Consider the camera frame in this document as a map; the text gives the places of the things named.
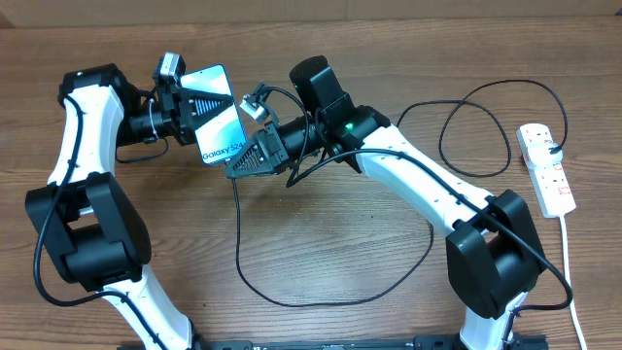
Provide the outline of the blue Galaxy smartphone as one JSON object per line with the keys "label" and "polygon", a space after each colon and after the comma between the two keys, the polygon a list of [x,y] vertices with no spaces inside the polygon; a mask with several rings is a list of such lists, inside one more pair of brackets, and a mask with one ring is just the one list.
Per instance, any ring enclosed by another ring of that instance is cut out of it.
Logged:
{"label": "blue Galaxy smartphone", "polygon": [[194,137],[204,164],[234,157],[247,142],[229,79],[222,64],[181,78],[182,121]]}

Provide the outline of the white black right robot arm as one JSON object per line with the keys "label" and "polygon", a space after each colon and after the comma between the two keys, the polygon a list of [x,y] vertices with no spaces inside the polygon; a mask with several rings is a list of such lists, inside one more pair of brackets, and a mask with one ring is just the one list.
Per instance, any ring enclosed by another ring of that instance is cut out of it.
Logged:
{"label": "white black right robot arm", "polygon": [[547,260],[524,199],[511,190],[494,195],[451,174],[417,150],[376,109],[357,106],[323,55],[302,60],[290,79],[303,114],[267,122],[225,167],[227,178],[292,170],[293,186],[310,175],[299,167],[322,151],[320,165],[346,162],[409,203],[441,233],[448,278],[466,307],[460,331],[439,341],[453,349],[530,349],[544,339],[517,334],[514,322]]}

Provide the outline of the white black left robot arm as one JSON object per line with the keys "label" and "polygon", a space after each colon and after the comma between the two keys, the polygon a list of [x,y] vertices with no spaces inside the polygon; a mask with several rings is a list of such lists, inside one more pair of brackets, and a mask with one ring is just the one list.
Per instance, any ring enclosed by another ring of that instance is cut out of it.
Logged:
{"label": "white black left robot arm", "polygon": [[212,165],[235,156],[246,137],[221,64],[188,72],[167,53],[154,83],[142,90],[112,63],[65,74],[59,156],[46,185],[26,194],[25,210],[38,234],[36,254],[81,285],[86,301],[111,303],[145,348],[203,349],[206,341],[151,267],[148,229],[115,177],[118,150],[175,140],[195,145]]}

